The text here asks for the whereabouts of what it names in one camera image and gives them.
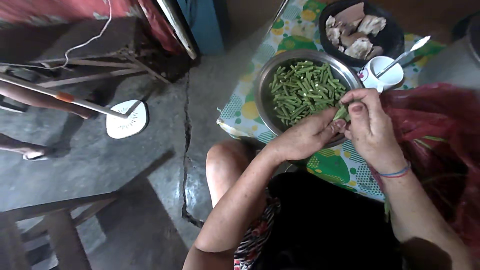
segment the cut green bean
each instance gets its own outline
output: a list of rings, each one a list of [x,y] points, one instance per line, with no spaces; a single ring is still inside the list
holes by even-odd
[[[338,103],[347,88],[333,77],[328,63],[317,66],[301,61],[289,67],[279,66],[268,87],[276,116],[286,126],[332,106],[339,107],[336,117],[349,119],[348,110]]]

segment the bracelet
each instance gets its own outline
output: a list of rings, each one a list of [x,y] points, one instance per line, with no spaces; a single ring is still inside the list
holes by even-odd
[[[386,178],[397,178],[397,177],[402,177],[402,176],[405,176],[407,173],[408,173],[408,170],[411,168],[411,163],[409,161],[407,161],[407,166],[405,168],[403,168],[401,171],[399,172],[394,172],[394,173],[388,173],[388,174],[381,174],[381,173],[378,173],[380,176],[382,177],[386,177]]]

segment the woman's right hand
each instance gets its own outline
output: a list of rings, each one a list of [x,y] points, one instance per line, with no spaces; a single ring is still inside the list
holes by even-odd
[[[345,137],[352,140],[356,151],[379,173],[395,173],[407,162],[396,142],[392,121],[385,114],[376,89],[355,89],[340,100],[347,104],[351,123]]]

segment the white cord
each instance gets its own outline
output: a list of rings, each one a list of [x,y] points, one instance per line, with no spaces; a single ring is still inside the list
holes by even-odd
[[[108,1],[108,20],[107,22],[105,23],[105,25],[103,26],[102,28],[102,31],[100,31],[100,33],[96,36],[94,36],[93,38],[89,39],[88,41],[86,41],[85,43],[82,43],[80,45],[77,45],[75,47],[72,47],[70,49],[68,49],[66,52],[65,52],[65,63],[61,66],[58,66],[58,67],[42,67],[42,66],[34,66],[34,65],[22,65],[22,64],[10,64],[10,63],[1,63],[1,65],[8,65],[8,66],[17,66],[17,67],[34,67],[34,68],[43,68],[43,69],[58,69],[58,68],[64,68],[65,66],[67,66],[68,64],[68,54],[73,51],[74,49],[78,49],[78,48],[81,48],[83,46],[86,46],[88,43],[94,41],[95,39],[101,37],[103,35],[103,32],[105,32],[105,30],[107,29],[107,26],[108,24],[110,23],[110,21],[112,20],[112,5],[110,3],[110,0],[107,0]]]

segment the black bowl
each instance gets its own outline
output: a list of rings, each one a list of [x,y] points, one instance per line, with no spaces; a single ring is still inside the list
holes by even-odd
[[[353,58],[340,52],[335,46],[333,46],[330,40],[328,40],[325,30],[325,22],[330,15],[335,17],[335,15],[337,15],[340,11],[360,2],[364,3],[363,11],[366,15],[384,17],[387,20],[385,28],[380,31],[376,37],[374,37],[372,34],[368,35],[370,42],[372,42],[374,46],[382,46],[384,49],[384,53],[382,55],[393,59],[397,58],[405,51],[405,37],[403,30],[398,26],[390,13],[364,0],[337,1],[324,8],[318,20],[318,27],[320,30],[320,42],[325,52],[340,59],[349,66],[363,67],[367,64],[368,60]]]

